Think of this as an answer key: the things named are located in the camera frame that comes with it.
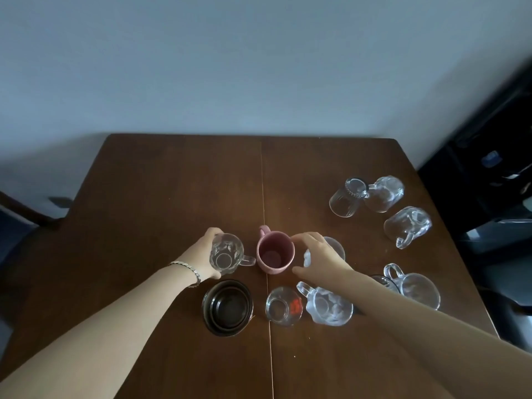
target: silver bracelet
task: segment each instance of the silver bracelet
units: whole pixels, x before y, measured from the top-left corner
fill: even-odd
[[[197,287],[200,285],[201,283],[201,277],[200,277],[200,274],[197,272],[197,270],[195,268],[193,268],[192,266],[190,266],[188,263],[185,263],[185,262],[180,262],[178,260],[174,260],[173,262],[170,262],[170,264],[180,264],[181,266],[184,266],[186,268],[189,268],[191,269],[194,274],[196,275],[196,279],[197,279],[197,282],[196,284],[192,285],[192,286],[189,286],[189,288],[194,288],[194,287]]]

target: brown tabletop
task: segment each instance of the brown tabletop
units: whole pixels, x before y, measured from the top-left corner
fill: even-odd
[[[389,213],[361,207],[331,213],[329,197],[349,176],[395,175],[405,196]],[[400,208],[424,208],[433,228],[405,250],[382,232]],[[351,266],[382,273],[396,262],[431,278],[441,311],[495,333],[484,305],[430,197],[395,140],[201,137],[115,134],[104,143],[54,243],[26,258],[42,263],[5,352],[7,375],[68,329],[175,259],[207,227],[238,235],[254,252],[258,227],[288,234],[318,231],[345,248]],[[301,265],[303,252],[296,252]],[[268,291],[299,281],[258,267],[245,283],[255,317],[231,338],[203,325],[201,300],[215,282],[187,289],[156,327],[117,397],[448,397],[364,315],[340,328],[312,322],[269,325]],[[202,368],[209,383],[196,371]]]

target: person's left hand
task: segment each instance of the person's left hand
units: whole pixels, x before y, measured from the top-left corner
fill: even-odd
[[[176,259],[180,262],[185,262],[196,269],[201,276],[202,282],[207,279],[219,279],[222,277],[220,272],[211,266],[209,260],[212,249],[212,240],[217,234],[223,234],[223,231],[216,227],[209,228],[203,237],[198,239],[194,245],[188,248]]]

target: person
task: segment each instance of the person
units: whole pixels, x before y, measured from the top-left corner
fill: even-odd
[[[177,259],[201,281],[220,278],[209,263],[212,240],[219,233],[219,228],[209,228]],[[292,240],[312,255],[312,266],[293,267],[296,275],[351,301],[456,398],[530,396],[532,355],[353,270],[317,232]],[[190,268],[171,264],[158,270],[69,330],[4,379],[0,397],[114,397],[172,301],[197,282]]]

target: white wall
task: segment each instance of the white wall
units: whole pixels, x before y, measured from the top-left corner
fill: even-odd
[[[0,190],[105,134],[380,135],[426,159],[532,52],[532,0],[0,0]]]

